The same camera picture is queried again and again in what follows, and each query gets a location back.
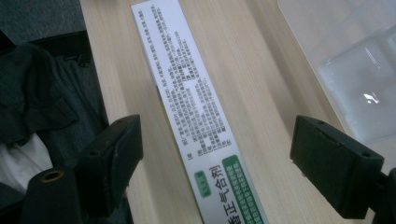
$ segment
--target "light wood surface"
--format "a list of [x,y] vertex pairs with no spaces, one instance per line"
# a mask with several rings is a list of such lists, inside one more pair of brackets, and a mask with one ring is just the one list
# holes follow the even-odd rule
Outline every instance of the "light wood surface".
[[[131,12],[81,0],[109,121],[140,114],[144,159],[128,196],[134,222],[202,223]],[[344,220],[292,164],[295,116],[341,128],[276,0],[179,0],[271,223]]]

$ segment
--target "product label strip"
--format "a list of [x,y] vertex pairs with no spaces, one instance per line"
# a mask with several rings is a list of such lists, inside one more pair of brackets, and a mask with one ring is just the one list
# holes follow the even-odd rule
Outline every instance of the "product label strip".
[[204,223],[268,223],[179,2],[132,12]]

